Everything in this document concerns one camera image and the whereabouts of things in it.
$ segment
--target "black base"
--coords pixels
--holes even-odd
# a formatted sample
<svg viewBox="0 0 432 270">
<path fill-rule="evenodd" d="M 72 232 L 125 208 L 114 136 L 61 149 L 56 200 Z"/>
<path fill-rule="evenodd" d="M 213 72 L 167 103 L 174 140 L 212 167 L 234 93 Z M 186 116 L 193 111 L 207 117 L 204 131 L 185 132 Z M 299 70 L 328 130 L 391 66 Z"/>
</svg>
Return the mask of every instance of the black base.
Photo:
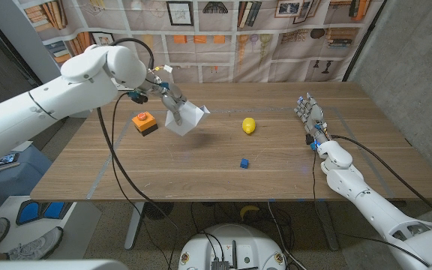
<svg viewBox="0 0 432 270">
<path fill-rule="evenodd" d="M 141 135 L 144 137 L 144 136 L 150 134 L 151 132 L 156 131 L 157 129 L 158 129 L 158 124 L 154 124 L 154 126 L 151 126 L 151 127 L 149 127 L 149 128 L 146 128 L 144 131 L 140 131 L 139 129 L 137 129 L 137 130 L 138 130 L 138 131 L 141 133 Z"/>
</svg>

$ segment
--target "table leg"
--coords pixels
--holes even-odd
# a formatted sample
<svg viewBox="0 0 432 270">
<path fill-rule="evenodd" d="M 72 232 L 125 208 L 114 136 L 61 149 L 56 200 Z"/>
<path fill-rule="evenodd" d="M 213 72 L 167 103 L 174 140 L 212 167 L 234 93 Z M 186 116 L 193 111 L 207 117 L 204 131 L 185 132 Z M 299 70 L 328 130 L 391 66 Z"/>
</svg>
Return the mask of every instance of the table leg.
<svg viewBox="0 0 432 270">
<path fill-rule="evenodd" d="M 335 228 L 333 227 L 333 223 L 331 220 L 331 216 L 329 215 L 329 209 L 326 202 L 316 202 L 316 207 L 319 212 L 319 216 L 321 217 L 322 222 L 322 230 L 326 236 L 326 241 L 328 243 L 328 248 L 332 251 L 339 250 L 338 239 L 336 238 Z"/>
<path fill-rule="evenodd" d="M 138 208 L 141 214 L 143 214 L 144 204 L 145 202 L 134 203 L 134 206 Z M 131 216 L 131 221 L 129 223 L 129 227 L 127 228 L 126 241 L 124 241 L 124 249 L 126 249 L 127 251 L 134 248 L 137 233 L 141 226 L 141 221 L 143 220 L 139 212 L 135 208 L 133 208 L 133 215 Z"/>
</svg>

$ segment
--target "crumpled paper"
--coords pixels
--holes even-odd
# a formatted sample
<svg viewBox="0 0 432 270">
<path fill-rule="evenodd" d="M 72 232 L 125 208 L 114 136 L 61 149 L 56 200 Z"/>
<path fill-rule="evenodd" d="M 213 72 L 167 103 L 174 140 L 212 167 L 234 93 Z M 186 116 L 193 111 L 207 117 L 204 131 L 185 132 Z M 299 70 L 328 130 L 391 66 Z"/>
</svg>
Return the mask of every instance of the crumpled paper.
<svg viewBox="0 0 432 270">
<path fill-rule="evenodd" d="M 166 128 L 174 133 L 184 136 L 186 133 L 195 128 L 202 120 L 208 117 L 209 110 L 203 105 L 197 107 L 190 101 L 186 101 L 179 107 L 179 115 L 181 116 L 181 125 L 176 124 L 173 113 L 168 110 L 166 115 Z"/>
</svg>

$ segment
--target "wooden table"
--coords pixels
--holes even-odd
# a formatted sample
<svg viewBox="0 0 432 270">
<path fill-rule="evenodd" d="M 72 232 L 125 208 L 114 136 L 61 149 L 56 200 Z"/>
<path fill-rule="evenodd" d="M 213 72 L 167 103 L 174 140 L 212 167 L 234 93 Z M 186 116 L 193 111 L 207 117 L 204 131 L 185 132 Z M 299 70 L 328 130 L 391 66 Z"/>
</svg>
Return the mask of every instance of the wooden table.
<svg viewBox="0 0 432 270">
<path fill-rule="evenodd" d="M 293 108 L 310 92 L 323 108 L 331 134 L 352 137 L 374 150 L 408 183 L 432 199 L 432 169 L 355 83 L 180 84 L 188 100 L 211 115 L 181 137 L 164 127 L 166 109 L 152 98 L 139 105 L 125 97 L 115 120 L 117 154 L 146 195 L 157 201 L 266 201 L 313 198 L 314 154 L 305 144 L 305 129 Z M 111 127 L 114 101 L 102 108 Z M 149 111 L 159 129 L 141 136 L 131 123 Z M 246 117 L 256 130 L 242 130 Z M 386 198 L 416 198 L 376 159 L 346 141 L 365 181 Z M 94 111 L 31 193 L 33 200 L 124 200 L 116 184 L 97 113 Z M 239 167 L 242 158 L 249 168 Z M 326 184 L 316 159 L 316 197 L 343 200 Z M 126 194 L 143 198 L 121 173 Z"/>
</svg>

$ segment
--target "picture frame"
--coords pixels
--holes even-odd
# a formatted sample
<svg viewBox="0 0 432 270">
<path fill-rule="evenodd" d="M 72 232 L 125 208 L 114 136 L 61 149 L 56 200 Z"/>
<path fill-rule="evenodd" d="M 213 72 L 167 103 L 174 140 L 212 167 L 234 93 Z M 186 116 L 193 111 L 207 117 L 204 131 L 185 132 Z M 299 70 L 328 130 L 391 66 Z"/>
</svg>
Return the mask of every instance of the picture frame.
<svg viewBox="0 0 432 270">
<path fill-rule="evenodd" d="M 108 46 L 114 41 L 113 34 L 105 32 L 91 32 L 94 43 L 100 46 Z"/>
<path fill-rule="evenodd" d="M 316 11 L 320 7 L 321 0 L 313 0 L 313 4 L 311 5 L 309 11 L 307 12 L 306 18 L 311 18 L 316 16 Z"/>
<path fill-rule="evenodd" d="M 277 1 L 274 18 L 298 17 L 301 14 L 303 0 L 279 0 Z"/>
<path fill-rule="evenodd" d="M 303 23 L 308 18 L 308 12 L 311 9 L 312 5 L 314 3 L 314 0 L 304 0 L 303 5 L 300 8 L 301 12 L 299 16 L 294 17 L 294 20 L 292 21 L 292 24 L 298 24 Z"/>
<path fill-rule="evenodd" d="M 171 26 L 194 26 L 192 1 L 167 1 Z"/>
</svg>

